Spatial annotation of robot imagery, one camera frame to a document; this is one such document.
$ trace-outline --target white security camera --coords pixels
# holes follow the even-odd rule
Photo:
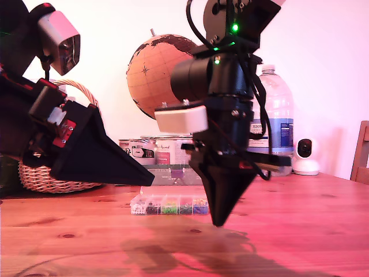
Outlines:
[[[303,138],[295,144],[292,168],[295,174],[299,175],[318,175],[319,163],[318,144],[311,138]]]

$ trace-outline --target basket handle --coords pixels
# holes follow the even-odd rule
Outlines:
[[[88,98],[91,104],[95,105],[96,107],[99,107],[99,102],[96,100],[95,97],[93,97],[92,93],[84,85],[69,79],[54,81],[53,84],[59,87],[61,85],[71,85],[72,87],[78,88]]]

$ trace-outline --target screw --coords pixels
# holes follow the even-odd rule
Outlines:
[[[238,112],[238,110],[233,110],[231,114],[234,117],[238,117],[240,115],[240,113]]]

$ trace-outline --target cork globe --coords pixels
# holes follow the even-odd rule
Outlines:
[[[137,48],[128,65],[127,82],[131,97],[142,112],[155,119],[155,108],[163,102],[179,103],[171,89],[170,75],[177,63],[192,58],[189,51],[195,46],[183,36],[161,35]]]

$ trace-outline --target plastic water bottle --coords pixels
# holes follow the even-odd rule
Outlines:
[[[293,157],[293,97],[283,79],[276,75],[274,65],[263,65],[260,80],[266,89],[265,110],[272,127],[272,152],[275,155]],[[254,120],[251,122],[250,131],[261,133],[260,105],[256,98],[253,99]],[[248,144],[250,152],[268,152],[268,129],[260,140],[250,140]],[[272,172],[272,176],[287,176],[292,172],[292,167],[285,167],[282,172]]]

